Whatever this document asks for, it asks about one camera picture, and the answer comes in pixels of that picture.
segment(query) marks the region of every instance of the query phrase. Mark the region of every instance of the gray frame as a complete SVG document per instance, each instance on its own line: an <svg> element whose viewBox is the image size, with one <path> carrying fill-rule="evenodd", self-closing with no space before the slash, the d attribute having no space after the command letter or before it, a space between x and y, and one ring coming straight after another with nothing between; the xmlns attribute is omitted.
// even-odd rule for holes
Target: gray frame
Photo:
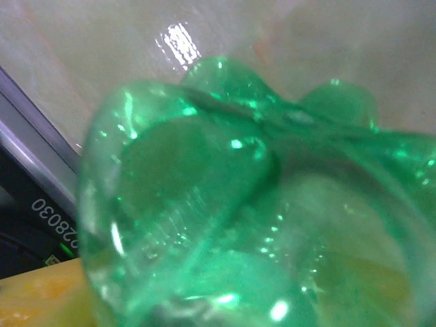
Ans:
<svg viewBox="0 0 436 327"><path fill-rule="evenodd" d="M76 216L79 154L1 68L0 145L71 218Z"/></svg>

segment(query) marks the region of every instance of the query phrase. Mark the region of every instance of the yellow surface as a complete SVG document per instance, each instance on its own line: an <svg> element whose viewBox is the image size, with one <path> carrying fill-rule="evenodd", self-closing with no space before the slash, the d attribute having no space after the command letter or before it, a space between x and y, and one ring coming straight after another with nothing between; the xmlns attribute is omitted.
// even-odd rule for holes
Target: yellow surface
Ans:
<svg viewBox="0 0 436 327"><path fill-rule="evenodd" d="M0 280L0 327L91 327L79 259Z"/></svg>

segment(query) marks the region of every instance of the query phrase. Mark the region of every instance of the green plastic bottle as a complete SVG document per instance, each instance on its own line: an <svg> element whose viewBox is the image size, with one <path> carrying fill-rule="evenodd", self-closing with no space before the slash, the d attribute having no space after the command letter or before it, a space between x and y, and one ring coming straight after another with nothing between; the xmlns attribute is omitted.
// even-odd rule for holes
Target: green plastic bottle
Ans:
<svg viewBox="0 0 436 327"><path fill-rule="evenodd" d="M107 97L78 186L98 326L429 326L436 139L376 114L227 58Z"/></svg>

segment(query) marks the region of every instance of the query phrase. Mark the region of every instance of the black device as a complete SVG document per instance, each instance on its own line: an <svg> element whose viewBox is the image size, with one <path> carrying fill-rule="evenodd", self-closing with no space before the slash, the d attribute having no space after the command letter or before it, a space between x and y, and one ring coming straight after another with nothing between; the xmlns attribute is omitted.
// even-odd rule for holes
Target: black device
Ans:
<svg viewBox="0 0 436 327"><path fill-rule="evenodd" d="M78 255L78 162L0 68L0 279Z"/></svg>

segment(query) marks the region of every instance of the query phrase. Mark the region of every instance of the marble surface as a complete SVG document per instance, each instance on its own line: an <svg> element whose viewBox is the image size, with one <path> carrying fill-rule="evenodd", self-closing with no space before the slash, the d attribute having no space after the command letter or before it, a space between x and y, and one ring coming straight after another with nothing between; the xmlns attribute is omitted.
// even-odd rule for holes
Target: marble surface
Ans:
<svg viewBox="0 0 436 327"><path fill-rule="evenodd" d="M289 99L361 84L384 127L434 133L435 21L431 0L2 0L0 66L79 152L117 85L222 54Z"/></svg>

